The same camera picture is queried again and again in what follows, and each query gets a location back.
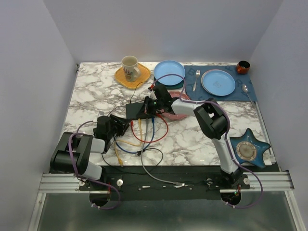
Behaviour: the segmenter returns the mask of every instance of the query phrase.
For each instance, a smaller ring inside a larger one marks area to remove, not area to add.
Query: white backdrop
[[[282,0],[44,0],[78,61],[249,59]]]
[[[252,82],[278,164],[308,228],[308,1],[284,0],[252,55]]]
[[[0,2],[0,230],[28,229],[76,64],[42,0]]]

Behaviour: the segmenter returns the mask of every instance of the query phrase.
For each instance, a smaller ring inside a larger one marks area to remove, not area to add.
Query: white marble surface
[[[153,71],[157,63],[142,63]],[[230,63],[182,63],[183,65],[234,65]],[[120,63],[82,63],[76,79],[75,88],[69,105],[63,131],[76,131],[77,127],[85,121],[93,120],[99,111],[109,113],[115,106],[125,105],[129,102],[133,90],[128,90],[118,84],[114,79],[114,73],[121,67]],[[150,83],[145,83],[136,90],[133,102],[143,100],[149,94],[147,88]],[[219,102],[230,117],[230,136],[241,136],[247,128],[250,128],[257,139],[264,141],[257,113],[249,102]],[[125,108],[114,110],[114,115],[125,117]],[[168,120],[169,133],[160,142],[153,143],[150,147],[156,147],[163,151],[164,159],[161,165],[219,165],[219,158],[213,143],[207,138],[194,117],[187,117],[181,121]],[[81,131],[93,134],[93,124],[85,125]],[[142,122],[143,133],[145,121]],[[134,131],[139,135],[138,123],[134,123]],[[164,135],[166,126],[161,119],[155,119],[155,138]],[[152,135],[152,123],[148,133],[148,139]],[[127,130],[123,140],[139,143]],[[124,143],[120,145],[126,150],[137,151]],[[119,150],[124,165],[141,165],[140,158],[134,154],[127,154]],[[264,154],[264,162],[271,165],[269,152]],[[110,148],[104,155],[105,160],[113,165],[118,165],[114,148]],[[161,158],[161,154],[151,150],[144,153],[146,165],[155,165]],[[90,161],[98,165],[106,165],[100,154],[91,154]]]

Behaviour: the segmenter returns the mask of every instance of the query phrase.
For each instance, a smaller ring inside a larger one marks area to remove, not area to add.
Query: fork
[[[198,80],[198,77],[200,76],[200,70],[197,70],[196,71],[196,81],[195,81],[195,83],[194,83],[194,86],[193,86],[193,91],[195,91],[196,90],[196,86],[197,86],[197,80]]]

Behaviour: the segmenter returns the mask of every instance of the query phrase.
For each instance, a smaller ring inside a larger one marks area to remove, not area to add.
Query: light blue plate
[[[212,95],[230,95],[235,89],[235,81],[231,75],[221,70],[209,70],[201,77],[203,88]]]
[[[165,60],[156,65],[154,69],[156,79],[168,74],[177,74],[185,77],[185,69],[180,63],[173,60]],[[181,83],[181,81],[183,81],[183,79],[178,76],[167,76],[161,78],[158,82],[164,85],[173,86]]]

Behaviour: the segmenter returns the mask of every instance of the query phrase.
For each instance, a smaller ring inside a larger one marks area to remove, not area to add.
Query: white mug
[[[125,56],[122,59],[122,66],[126,80],[129,82],[134,82],[141,75],[141,72],[137,67],[138,60],[134,56]]]

